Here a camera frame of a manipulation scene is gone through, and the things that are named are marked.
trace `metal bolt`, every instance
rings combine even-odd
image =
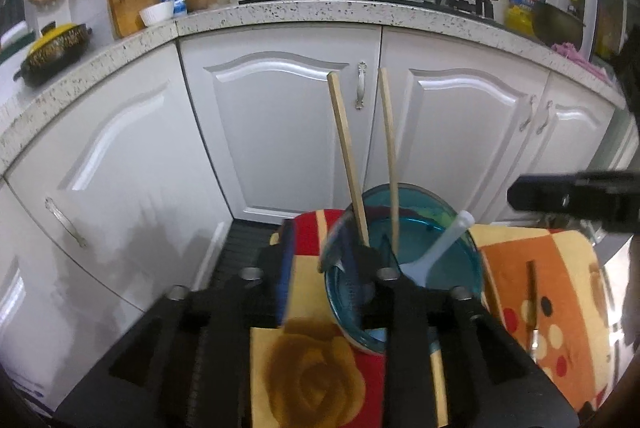
[[[165,293],[165,296],[169,300],[179,301],[187,298],[189,294],[189,288],[183,285],[174,285],[172,288]]]
[[[262,278],[262,270],[259,267],[243,267],[240,270],[240,278],[252,282]]]
[[[398,273],[393,267],[381,267],[376,272],[376,275],[383,281],[397,280],[400,277],[400,273]]]
[[[455,286],[453,289],[451,289],[450,293],[451,296],[456,300],[470,300],[472,298],[472,295],[468,291],[468,289],[462,287],[461,285]]]

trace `cabinet handle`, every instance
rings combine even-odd
[[[533,119],[533,105],[536,103],[536,95],[529,98],[529,118],[525,119],[520,125],[520,132],[527,128],[527,125],[531,123]]]
[[[537,135],[542,134],[542,131],[544,131],[546,129],[546,126],[549,124],[549,120],[551,119],[551,107],[553,106],[553,104],[553,100],[549,100],[546,103],[546,119],[545,122],[536,129]]]
[[[69,219],[65,217],[65,214],[60,211],[51,197],[47,197],[46,199],[44,199],[44,207],[51,213],[53,213],[54,217],[60,221],[60,224],[62,224],[63,228],[65,228],[65,230],[68,231],[69,234],[71,234],[71,236],[76,240],[76,242],[78,242],[78,245],[81,248],[86,248],[86,240],[84,239],[84,237],[80,235],[80,233],[78,233],[76,227],[71,223]]]
[[[358,63],[358,87],[356,88],[356,109],[364,109],[364,77],[367,73],[367,64]]]

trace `pink cloth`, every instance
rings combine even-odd
[[[577,63],[583,69],[586,69],[595,77],[600,78],[603,82],[607,82],[611,84],[611,80],[609,80],[609,76],[607,76],[607,72],[601,68],[593,65],[591,62],[587,62],[585,58],[575,49],[574,44],[571,42],[565,42],[564,44],[553,44],[551,49],[556,51],[558,54],[561,54],[565,58],[568,58],[572,62]]]

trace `countertop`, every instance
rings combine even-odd
[[[140,31],[84,59],[51,81],[30,89],[20,83],[0,102],[0,177],[29,142],[73,101],[108,75],[143,54],[181,36],[254,24],[279,22],[354,22],[428,31],[493,47],[558,72],[601,95],[617,107],[625,99],[575,63],[545,46],[463,17],[392,2],[293,0],[228,5],[197,12]],[[0,84],[14,83],[0,80]]]

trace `cabinet panel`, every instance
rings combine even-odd
[[[340,73],[362,183],[379,46],[377,26],[318,24],[254,26],[181,41],[198,121],[234,217],[279,223],[350,203],[326,75]]]
[[[0,180],[0,363],[52,410],[140,310],[66,256]]]
[[[60,248],[140,309],[172,284],[206,285],[231,221],[173,44],[80,98],[8,182]]]
[[[383,32],[398,176],[476,218],[493,198],[530,128],[546,71],[433,34]],[[380,103],[366,188],[388,182]]]
[[[522,220],[507,190],[524,173],[573,173],[589,166],[614,107],[597,94],[557,74],[549,76],[526,147],[483,217],[484,222]]]

